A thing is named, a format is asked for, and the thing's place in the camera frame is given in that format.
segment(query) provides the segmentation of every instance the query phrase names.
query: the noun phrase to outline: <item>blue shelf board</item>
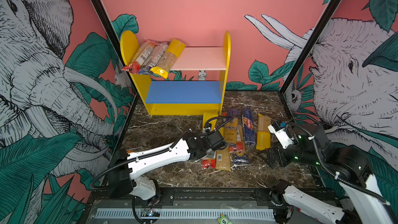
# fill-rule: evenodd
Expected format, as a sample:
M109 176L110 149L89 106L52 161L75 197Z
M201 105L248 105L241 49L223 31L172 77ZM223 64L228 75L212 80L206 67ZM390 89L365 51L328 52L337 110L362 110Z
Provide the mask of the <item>blue shelf board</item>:
M146 103L217 104L221 103L218 81L152 81Z

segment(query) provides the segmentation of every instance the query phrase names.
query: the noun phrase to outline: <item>pink shelf board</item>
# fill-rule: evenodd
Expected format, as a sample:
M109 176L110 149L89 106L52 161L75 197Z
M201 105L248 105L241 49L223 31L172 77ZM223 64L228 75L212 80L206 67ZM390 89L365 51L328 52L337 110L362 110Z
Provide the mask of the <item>pink shelf board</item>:
M170 70L226 70L222 47L186 47Z

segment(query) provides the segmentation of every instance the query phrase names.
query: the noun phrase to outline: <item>shelf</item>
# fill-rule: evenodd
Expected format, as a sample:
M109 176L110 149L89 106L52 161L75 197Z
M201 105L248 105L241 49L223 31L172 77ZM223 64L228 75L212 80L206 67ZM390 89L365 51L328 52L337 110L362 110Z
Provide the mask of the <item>shelf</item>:
M151 82L146 104L218 104L220 82Z
M226 70L223 47L186 47L170 70Z

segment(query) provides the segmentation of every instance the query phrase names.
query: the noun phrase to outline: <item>marble table surface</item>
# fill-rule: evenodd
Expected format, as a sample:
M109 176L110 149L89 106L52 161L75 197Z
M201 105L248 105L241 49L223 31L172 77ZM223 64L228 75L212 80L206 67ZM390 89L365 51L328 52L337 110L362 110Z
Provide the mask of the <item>marble table surface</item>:
M280 99L275 92L225 93L223 112L226 108L251 107L255 131L257 115L269 116L273 121L287 120ZM149 116L141 99L133 113L122 149L144 151L174 142L182 132L191 128L201 131L202 116ZM277 139L272 135L272 142ZM285 168L270 168L257 154L255 147L247 147L250 164L233 167L232 172L213 168L202 170L201 161L177 162L154 169L145 175L158 181L161 187L271 187L279 179L291 182L299 188L315 187L307 167L291 163Z

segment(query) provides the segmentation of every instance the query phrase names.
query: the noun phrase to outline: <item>toy shelf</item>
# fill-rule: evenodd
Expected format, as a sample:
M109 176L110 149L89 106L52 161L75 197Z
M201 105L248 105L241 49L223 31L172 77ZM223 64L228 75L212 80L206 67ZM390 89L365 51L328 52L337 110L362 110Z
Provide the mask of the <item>toy shelf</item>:
M125 64L130 64L139 44L134 33L120 39ZM225 32L223 47L186 47L170 70L219 70L219 81L152 81L149 75L133 75L132 81L149 115L220 114L231 56L231 35Z

